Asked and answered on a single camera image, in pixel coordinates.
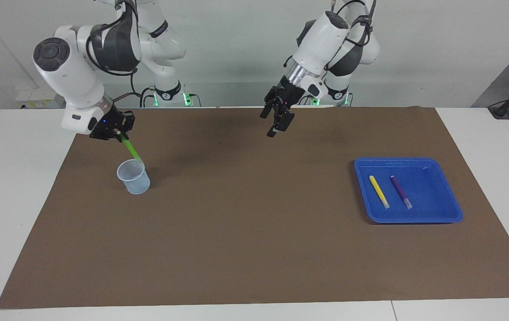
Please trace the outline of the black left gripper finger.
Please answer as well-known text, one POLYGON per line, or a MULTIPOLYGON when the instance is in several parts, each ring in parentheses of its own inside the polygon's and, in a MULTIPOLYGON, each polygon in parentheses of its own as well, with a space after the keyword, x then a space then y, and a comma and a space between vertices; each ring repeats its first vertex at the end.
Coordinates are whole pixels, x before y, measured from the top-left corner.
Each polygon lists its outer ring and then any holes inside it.
POLYGON ((276 116, 277 110, 277 87, 271 87, 265 98, 263 99, 263 111, 260 113, 260 118, 266 119, 271 112, 276 116))
POLYGON ((294 118, 295 114, 289 110, 275 111, 273 125, 267 132, 267 136, 273 138, 278 132, 285 132, 294 118))

